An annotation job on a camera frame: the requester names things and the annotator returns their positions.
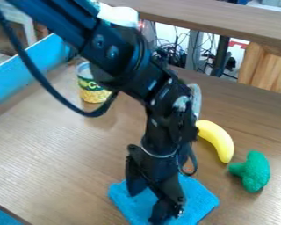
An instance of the toy broccoli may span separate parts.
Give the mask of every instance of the toy broccoli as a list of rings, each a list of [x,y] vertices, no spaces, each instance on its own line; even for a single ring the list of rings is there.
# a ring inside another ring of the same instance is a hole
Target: toy broccoli
[[[242,178],[242,184],[248,192],[257,192],[267,185],[270,179],[270,166],[263,153],[249,151],[245,163],[229,164],[231,174]]]

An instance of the toy banana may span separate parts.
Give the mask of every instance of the toy banana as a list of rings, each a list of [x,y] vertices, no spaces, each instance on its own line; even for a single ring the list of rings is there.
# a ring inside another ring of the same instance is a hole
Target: toy banana
[[[234,141],[227,131],[208,120],[199,120],[196,126],[199,130],[198,135],[217,149],[220,160],[229,163],[234,155]]]

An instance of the robotic arm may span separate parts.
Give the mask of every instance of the robotic arm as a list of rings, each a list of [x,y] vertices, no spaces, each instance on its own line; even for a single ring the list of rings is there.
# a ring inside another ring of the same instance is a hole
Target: robotic arm
[[[90,1],[7,1],[54,31],[89,60],[97,83],[114,93],[123,91],[143,104],[148,116],[147,128],[140,146],[128,146],[127,189],[131,196],[146,187],[154,192],[158,201],[149,218],[150,222],[161,224],[171,216],[178,217],[185,203],[178,172],[183,172],[188,157],[197,169],[196,157],[189,144],[196,139],[198,132],[196,117],[191,110],[191,90],[180,84],[173,72],[152,60],[141,33],[133,28],[110,27],[97,18],[98,9]],[[66,105],[55,90],[47,87],[44,77],[36,76],[37,71],[12,37],[12,30],[4,21],[1,11],[0,23],[32,74]],[[99,113],[72,109],[86,116],[98,116],[107,111],[115,96],[112,95]]]

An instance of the cable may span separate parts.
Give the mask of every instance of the cable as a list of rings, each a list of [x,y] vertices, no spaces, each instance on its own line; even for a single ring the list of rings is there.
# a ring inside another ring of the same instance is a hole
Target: cable
[[[238,79],[237,77],[235,77],[235,76],[231,76],[231,75],[226,74],[226,73],[223,73],[223,75],[224,75],[224,76],[228,76],[228,77],[230,77],[230,78],[233,78],[233,79],[235,79],[235,80],[237,80],[237,79]]]
[[[12,28],[10,27],[8,21],[6,20],[5,16],[0,10],[0,25],[4,29],[6,35],[8,36],[11,44],[17,50],[19,57],[28,68],[30,73],[34,76],[34,78],[40,82],[40,84],[58,101],[64,104],[67,108],[71,109],[72,111],[79,113],[86,117],[98,117],[107,112],[109,107],[111,106],[114,99],[118,96],[117,92],[113,92],[110,97],[93,112],[85,112],[80,108],[76,107],[75,105],[71,104],[67,99],[65,99],[45,78],[44,75],[41,74],[39,69],[35,66],[34,62],[31,60],[27,52],[23,49],[20,41],[18,40],[17,36],[13,32]]]
[[[187,32],[187,33],[180,33],[180,34],[179,34],[179,37],[178,37],[178,38],[180,38],[180,36],[181,36],[182,34],[185,34],[183,40],[181,40],[181,41],[179,42],[179,45],[181,45],[181,44],[184,42],[184,40],[186,39],[187,36],[190,36],[190,33],[191,33],[191,31],[189,31],[189,32]]]

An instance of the can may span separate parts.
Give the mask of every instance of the can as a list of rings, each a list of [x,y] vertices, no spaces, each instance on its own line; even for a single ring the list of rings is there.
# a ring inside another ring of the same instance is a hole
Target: can
[[[111,92],[98,85],[90,71],[90,63],[82,62],[77,66],[79,95],[89,103],[102,103],[111,95]]]

